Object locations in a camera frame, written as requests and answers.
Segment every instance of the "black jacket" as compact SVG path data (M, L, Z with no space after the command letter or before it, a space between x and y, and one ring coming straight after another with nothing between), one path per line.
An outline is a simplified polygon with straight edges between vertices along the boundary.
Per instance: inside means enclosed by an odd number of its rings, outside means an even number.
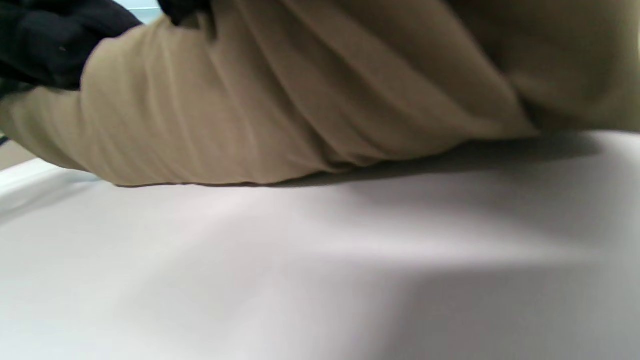
M0 0L0 97L38 85L77 90L98 43L140 24L112 0Z
M174 25L180 25L185 18L197 11L211 11L211 0L158 0L158 3Z

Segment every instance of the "light blue background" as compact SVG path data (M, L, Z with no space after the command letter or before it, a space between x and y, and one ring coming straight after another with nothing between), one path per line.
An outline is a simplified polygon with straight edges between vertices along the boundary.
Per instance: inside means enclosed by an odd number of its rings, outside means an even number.
M162 14L156 0L116 0L116 2L129 9L145 24L156 20Z

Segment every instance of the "beige fabric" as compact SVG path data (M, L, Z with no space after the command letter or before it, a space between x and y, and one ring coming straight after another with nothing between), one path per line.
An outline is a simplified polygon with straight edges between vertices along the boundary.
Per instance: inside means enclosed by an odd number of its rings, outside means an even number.
M213 4L104 41L80 92L3 100L0 129L126 186L275 183L533 123L640 129L636 1Z

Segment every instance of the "white surface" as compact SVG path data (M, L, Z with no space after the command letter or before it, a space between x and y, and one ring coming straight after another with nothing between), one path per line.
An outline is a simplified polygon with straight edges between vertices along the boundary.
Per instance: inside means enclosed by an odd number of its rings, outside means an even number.
M0 172L0 359L638 359L640 138L358 177L407 171L277 189Z

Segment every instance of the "black fabric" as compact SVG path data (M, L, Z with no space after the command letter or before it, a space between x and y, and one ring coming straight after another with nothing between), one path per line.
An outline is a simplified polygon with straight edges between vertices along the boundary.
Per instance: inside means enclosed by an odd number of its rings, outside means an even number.
M0 0L0 99L36 86L79 89L98 43L140 24L112 0Z
M162 11L171 18L171 22L176 26L195 12L211 11L211 0L158 0L158 3Z

